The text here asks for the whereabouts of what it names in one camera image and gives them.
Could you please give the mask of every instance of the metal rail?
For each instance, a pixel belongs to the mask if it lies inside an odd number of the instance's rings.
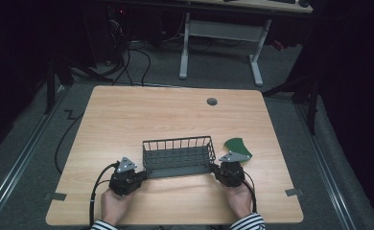
[[[23,150],[20,152],[20,155],[14,163],[12,169],[8,173],[7,177],[4,179],[0,187],[0,212],[4,207],[5,203],[8,201],[8,198],[10,197],[21,175],[23,174],[23,172],[25,172],[26,167],[28,166],[30,160],[32,159],[32,156],[35,153],[35,147],[38,140],[40,139],[41,135],[44,132],[44,129],[47,127],[51,118],[53,117],[53,114],[55,113],[58,104],[62,101],[67,92],[68,89],[64,88],[63,86],[61,86],[58,89],[57,103],[55,104],[55,106],[49,114],[43,115],[31,138],[26,143]]]
[[[334,208],[337,212],[342,228],[346,230],[357,229],[348,211],[348,208],[346,206],[345,200],[343,199],[342,193],[339,190],[337,182],[335,178],[333,177],[333,175],[331,174],[330,167],[328,166],[327,161],[325,160],[322,149],[320,148],[316,137],[310,132],[307,126],[307,114],[304,111],[304,108],[302,107],[301,104],[296,103],[294,104],[294,109],[296,110],[298,116],[300,117],[301,124],[306,130],[307,136],[309,137],[309,140],[313,146],[315,158],[317,162],[317,167],[321,173],[322,180],[325,184],[328,195],[331,198],[331,202],[333,202]]]

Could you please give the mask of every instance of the table top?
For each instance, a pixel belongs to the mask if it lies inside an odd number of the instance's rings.
[[[234,6],[234,7],[245,7],[245,8],[255,8],[255,9],[264,9],[264,10],[273,10],[281,12],[313,12],[313,8],[308,6],[303,8],[298,5],[298,0],[294,4],[290,3],[281,3],[276,1],[269,0],[237,0],[224,2],[223,0],[189,0],[190,2],[196,3],[208,3],[208,4],[217,4],[223,6]]]
[[[209,105],[208,98],[218,103]],[[46,217],[51,225],[87,224],[95,181],[109,164],[128,157],[143,170],[142,142],[193,136],[212,138],[217,159],[224,142],[240,137],[253,154],[243,164],[253,178],[258,212],[266,222],[300,222],[303,214],[292,189],[262,94],[255,90],[97,86]],[[109,179],[112,171],[106,172]],[[101,216],[99,186],[95,218]],[[150,179],[136,191],[123,224],[228,224],[236,220],[214,175]]]

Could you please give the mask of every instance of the striped sleeve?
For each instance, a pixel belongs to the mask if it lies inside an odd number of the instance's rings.
[[[101,220],[97,220],[91,227],[91,230],[118,230],[117,228],[111,226],[108,223],[105,223]]]
[[[263,218],[257,214],[251,214],[246,218],[241,218],[231,225],[230,230],[265,230]]]

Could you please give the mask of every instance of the green cloth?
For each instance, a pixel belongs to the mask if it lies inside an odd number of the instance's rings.
[[[225,142],[225,147],[233,152],[248,155],[252,157],[252,153],[250,153],[244,145],[244,140],[242,138],[232,138]]]

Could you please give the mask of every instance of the black wire basket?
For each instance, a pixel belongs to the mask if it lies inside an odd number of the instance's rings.
[[[210,136],[143,142],[148,178],[210,173],[216,156]]]

